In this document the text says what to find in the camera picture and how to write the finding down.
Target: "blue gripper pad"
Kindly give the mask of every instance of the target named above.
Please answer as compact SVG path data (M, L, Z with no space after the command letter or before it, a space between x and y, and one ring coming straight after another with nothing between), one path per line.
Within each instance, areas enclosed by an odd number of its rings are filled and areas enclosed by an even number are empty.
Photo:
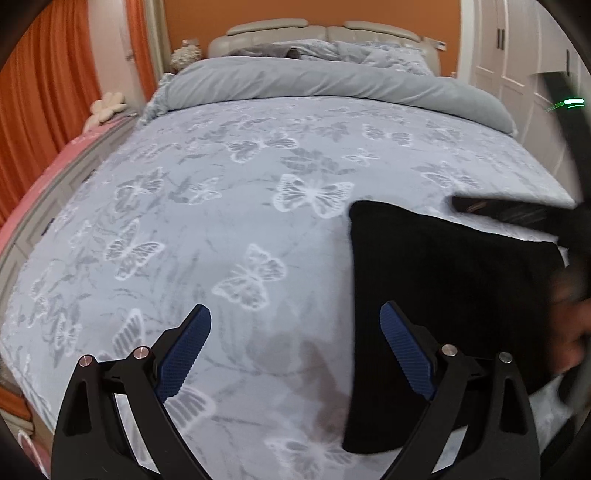
M168 397L174 397L189 374L197 355L212 329L212 317L209 310L202 307L178 337L175 344L160 363L156 387L158 399L164 403Z
M436 390L431 381L433 366L398 312L389 303L382 306L379 324L413 391L431 400Z

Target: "stuffed toy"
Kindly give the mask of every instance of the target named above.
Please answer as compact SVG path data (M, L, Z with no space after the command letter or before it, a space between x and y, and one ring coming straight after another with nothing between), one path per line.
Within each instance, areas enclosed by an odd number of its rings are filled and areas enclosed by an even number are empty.
M88 120L84 124L82 133L85 134L88 130L98 127L100 124L111 119L117 112L125 110L127 105L123 103L124 100L125 98L121 92L107 92L104 94L101 100L97 100L90 106L90 113L92 115L88 117Z
M194 40L183 40L183 46L176 49L171 55L170 66L180 72L202 58L203 52L196 38Z

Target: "folded comforter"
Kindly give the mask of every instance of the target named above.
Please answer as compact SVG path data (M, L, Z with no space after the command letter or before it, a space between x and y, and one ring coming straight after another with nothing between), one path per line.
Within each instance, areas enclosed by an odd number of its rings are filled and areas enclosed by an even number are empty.
M165 75L141 123L207 103L284 96L342 96L399 103L475 121L507 134L515 122L487 92L448 77L419 76L347 62L221 57Z

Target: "hand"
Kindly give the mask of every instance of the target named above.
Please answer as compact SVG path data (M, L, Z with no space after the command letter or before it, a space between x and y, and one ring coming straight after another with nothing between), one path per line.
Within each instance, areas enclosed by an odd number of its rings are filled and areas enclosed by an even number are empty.
M585 353L581 339L591 333L591 299L573 303L564 280L554 282L550 305L550 369L561 374L580 364Z

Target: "flower-shaped cushion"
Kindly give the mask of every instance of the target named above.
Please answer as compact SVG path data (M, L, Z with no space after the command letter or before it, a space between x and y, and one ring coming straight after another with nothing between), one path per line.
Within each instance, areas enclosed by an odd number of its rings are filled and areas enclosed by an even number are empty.
M88 132L91 128L98 127L113 117L115 113L125 110L127 105L123 103L124 100L125 98L121 92L107 92L104 94L101 100L97 100L90 106L90 113L92 115L88 117L88 120L84 124L82 133Z

